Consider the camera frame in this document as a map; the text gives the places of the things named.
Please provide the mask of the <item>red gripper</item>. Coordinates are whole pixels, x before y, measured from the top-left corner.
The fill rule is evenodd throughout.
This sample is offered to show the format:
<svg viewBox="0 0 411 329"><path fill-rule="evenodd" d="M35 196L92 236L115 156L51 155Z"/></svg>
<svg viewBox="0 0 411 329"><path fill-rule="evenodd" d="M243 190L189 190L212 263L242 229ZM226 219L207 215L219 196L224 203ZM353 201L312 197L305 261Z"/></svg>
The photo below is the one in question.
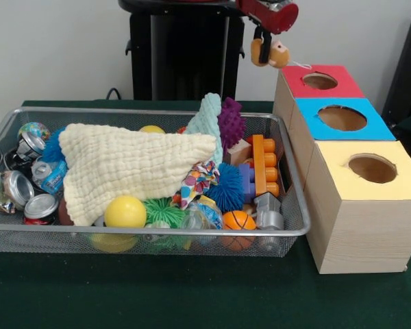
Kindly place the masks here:
<svg viewBox="0 0 411 329"><path fill-rule="evenodd" d="M271 33L287 32L294 25L299 15L298 5L294 1L240 0L236 1L236 7L258 25L254 30L253 39L263 39L260 63L268 64Z"/></svg>

